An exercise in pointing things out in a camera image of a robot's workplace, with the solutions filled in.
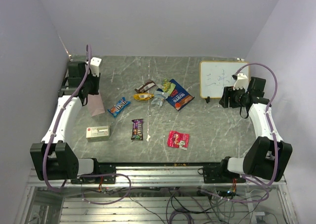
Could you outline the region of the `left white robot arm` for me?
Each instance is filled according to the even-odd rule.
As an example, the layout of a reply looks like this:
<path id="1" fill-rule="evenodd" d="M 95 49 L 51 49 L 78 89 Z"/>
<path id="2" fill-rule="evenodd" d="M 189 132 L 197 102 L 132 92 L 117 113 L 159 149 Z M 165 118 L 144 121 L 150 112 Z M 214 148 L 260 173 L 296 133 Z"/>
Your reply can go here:
<path id="1" fill-rule="evenodd" d="M 82 165 L 69 146 L 75 119 L 89 95 L 98 95 L 100 65 L 94 57 L 91 62 L 72 61 L 67 64 L 68 76 L 58 91 L 58 102 L 51 125 L 40 143 L 34 143 L 30 155 L 39 180 L 75 179 Z"/>

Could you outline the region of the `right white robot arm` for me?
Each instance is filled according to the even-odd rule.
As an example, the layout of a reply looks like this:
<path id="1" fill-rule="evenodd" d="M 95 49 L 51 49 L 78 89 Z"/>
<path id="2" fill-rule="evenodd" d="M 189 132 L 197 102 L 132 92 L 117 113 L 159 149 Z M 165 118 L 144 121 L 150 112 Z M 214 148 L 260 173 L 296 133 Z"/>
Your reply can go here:
<path id="1" fill-rule="evenodd" d="M 256 139 L 244 158 L 227 156 L 221 161 L 217 175 L 223 182 L 245 175 L 277 182 L 283 176 L 293 148 L 277 132 L 271 102 L 264 97 L 265 83 L 265 79 L 252 77 L 246 89 L 224 87 L 219 104 L 223 108 L 244 108 Z"/>

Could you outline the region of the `blue Burts chips bag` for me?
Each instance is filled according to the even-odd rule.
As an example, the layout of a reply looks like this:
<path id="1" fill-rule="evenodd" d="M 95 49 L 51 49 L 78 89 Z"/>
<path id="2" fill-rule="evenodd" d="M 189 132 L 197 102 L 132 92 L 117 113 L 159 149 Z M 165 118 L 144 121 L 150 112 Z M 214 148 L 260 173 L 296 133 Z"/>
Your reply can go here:
<path id="1" fill-rule="evenodd" d="M 180 111 L 195 97 L 190 95 L 176 80 L 171 79 L 170 82 L 175 85 L 174 90 L 168 96 L 166 101 L 172 105 L 177 111 Z"/>

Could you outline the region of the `red candy packet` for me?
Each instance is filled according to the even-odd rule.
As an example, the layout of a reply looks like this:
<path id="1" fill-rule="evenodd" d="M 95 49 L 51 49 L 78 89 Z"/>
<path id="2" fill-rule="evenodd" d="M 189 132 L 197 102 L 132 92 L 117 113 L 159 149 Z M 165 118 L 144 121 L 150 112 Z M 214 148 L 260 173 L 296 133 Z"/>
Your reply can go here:
<path id="1" fill-rule="evenodd" d="M 167 139 L 167 146 L 186 151 L 188 149 L 189 139 L 189 134 L 180 133 L 177 131 L 170 131 Z"/>

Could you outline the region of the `green snack packet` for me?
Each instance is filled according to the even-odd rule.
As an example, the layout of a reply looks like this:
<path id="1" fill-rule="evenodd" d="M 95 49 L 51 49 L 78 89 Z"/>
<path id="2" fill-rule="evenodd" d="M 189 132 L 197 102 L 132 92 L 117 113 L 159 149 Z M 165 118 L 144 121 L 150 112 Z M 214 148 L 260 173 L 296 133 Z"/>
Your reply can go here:
<path id="1" fill-rule="evenodd" d="M 162 91 L 168 94 L 171 94 L 174 91 L 175 87 L 176 85 L 168 79 L 164 79 L 161 85 Z"/>

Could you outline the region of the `small whiteboard with stand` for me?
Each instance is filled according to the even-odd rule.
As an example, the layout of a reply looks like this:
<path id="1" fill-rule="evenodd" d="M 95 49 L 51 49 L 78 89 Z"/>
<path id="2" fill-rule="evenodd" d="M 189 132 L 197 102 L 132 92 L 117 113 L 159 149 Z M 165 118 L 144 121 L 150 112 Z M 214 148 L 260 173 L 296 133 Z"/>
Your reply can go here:
<path id="1" fill-rule="evenodd" d="M 202 61 L 199 65 L 200 96 L 207 103 L 220 99 L 224 87 L 234 85 L 233 74 L 244 73 L 250 78 L 250 69 L 244 61 Z"/>

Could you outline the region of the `pink paper bag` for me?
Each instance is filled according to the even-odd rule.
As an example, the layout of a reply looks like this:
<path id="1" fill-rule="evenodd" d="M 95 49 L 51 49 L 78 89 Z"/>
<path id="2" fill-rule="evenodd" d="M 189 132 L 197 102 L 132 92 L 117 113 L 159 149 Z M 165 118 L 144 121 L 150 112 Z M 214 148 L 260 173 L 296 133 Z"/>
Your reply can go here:
<path id="1" fill-rule="evenodd" d="M 105 108 L 101 94 L 98 95 L 88 95 L 87 108 L 91 117 L 105 113 Z"/>

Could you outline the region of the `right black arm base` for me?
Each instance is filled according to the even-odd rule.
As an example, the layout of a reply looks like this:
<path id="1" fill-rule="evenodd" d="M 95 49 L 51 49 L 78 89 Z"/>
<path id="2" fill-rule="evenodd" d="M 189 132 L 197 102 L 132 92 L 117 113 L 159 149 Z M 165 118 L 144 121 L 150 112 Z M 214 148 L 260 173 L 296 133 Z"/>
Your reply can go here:
<path id="1" fill-rule="evenodd" d="M 245 183 L 246 180 L 239 174 L 225 170 L 219 162 L 205 163 L 197 170 L 203 176 L 205 184 L 211 183 L 232 183 L 236 179 L 237 183 Z"/>

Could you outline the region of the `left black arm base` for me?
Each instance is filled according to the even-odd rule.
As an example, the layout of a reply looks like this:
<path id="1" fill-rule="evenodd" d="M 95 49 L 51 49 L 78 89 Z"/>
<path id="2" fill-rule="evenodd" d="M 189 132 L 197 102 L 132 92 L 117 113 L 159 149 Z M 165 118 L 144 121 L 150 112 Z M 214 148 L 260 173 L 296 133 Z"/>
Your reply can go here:
<path id="1" fill-rule="evenodd" d="M 112 165 L 94 162 L 93 172 L 84 173 L 83 175 L 97 175 L 97 177 L 82 177 L 71 180 L 71 184 L 114 184 L 116 176 L 109 176 L 115 174 L 116 168 Z"/>

